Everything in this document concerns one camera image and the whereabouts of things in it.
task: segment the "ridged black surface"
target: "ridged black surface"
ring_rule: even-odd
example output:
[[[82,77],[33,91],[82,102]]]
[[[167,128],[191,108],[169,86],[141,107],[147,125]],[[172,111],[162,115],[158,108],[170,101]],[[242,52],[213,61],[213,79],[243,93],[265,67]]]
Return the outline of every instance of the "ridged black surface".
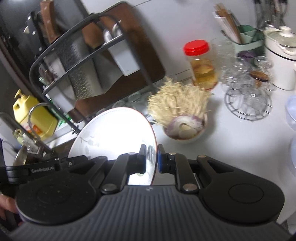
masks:
[[[276,223],[243,227],[208,213],[199,198],[174,186],[126,186],[103,196],[85,217],[61,226],[25,223],[10,237],[17,241],[201,240],[285,241],[290,235]]]

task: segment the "cutting board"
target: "cutting board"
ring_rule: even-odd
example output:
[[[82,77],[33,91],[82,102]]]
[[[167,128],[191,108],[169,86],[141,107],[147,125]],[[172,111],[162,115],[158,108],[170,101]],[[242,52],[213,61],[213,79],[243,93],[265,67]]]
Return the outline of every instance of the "cutting board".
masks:
[[[144,64],[152,82],[162,79],[165,75],[165,70],[144,29],[135,17],[131,6],[126,2],[119,2],[104,11],[104,13],[121,20],[121,26],[127,33],[129,40]],[[110,30],[115,23],[108,17],[102,17],[102,22]],[[108,51],[104,51],[103,55],[114,61]],[[115,103],[145,86],[147,86],[147,84],[140,71],[129,76],[122,75],[105,94],[78,100],[75,107],[84,116],[93,115],[100,109]]]

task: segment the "pot lid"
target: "pot lid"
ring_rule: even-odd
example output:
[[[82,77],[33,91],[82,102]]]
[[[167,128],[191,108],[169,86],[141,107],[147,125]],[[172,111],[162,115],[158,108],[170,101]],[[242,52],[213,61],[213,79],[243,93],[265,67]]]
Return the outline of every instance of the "pot lid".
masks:
[[[271,31],[267,35],[284,47],[296,48],[296,34],[291,33],[289,27],[280,26],[280,30]]]

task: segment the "yellow bottle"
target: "yellow bottle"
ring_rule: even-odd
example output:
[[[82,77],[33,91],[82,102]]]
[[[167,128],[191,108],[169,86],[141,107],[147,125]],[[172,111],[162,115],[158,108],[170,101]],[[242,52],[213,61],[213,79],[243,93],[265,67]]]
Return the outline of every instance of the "yellow bottle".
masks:
[[[28,132],[31,132],[28,124],[29,111],[39,102],[33,96],[26,96],[22,94],[21,90],[17,91],[15,98],[18,96],[20,96],[20,98],[16,100],[12,107],[15,119]],[[40,106],[34,109],[31,115],[31,123],[34,131],[36,131],[36,133],[41,137],[41,140],[45,140],[53,135],[57,126],[57,119],[53,117],[47,109],[45,109],[43,106]]]

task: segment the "plastic jar with red lid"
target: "plastic jar with red lid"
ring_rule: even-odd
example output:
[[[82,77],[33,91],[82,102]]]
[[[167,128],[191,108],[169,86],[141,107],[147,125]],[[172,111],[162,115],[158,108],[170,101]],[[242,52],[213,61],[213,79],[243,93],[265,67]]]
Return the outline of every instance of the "plastic jar with red lid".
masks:
[[[193,83],[212,90],[218,83],[219,75],[208,42],[200,39],[188,42],[183,51],[190,62]]]

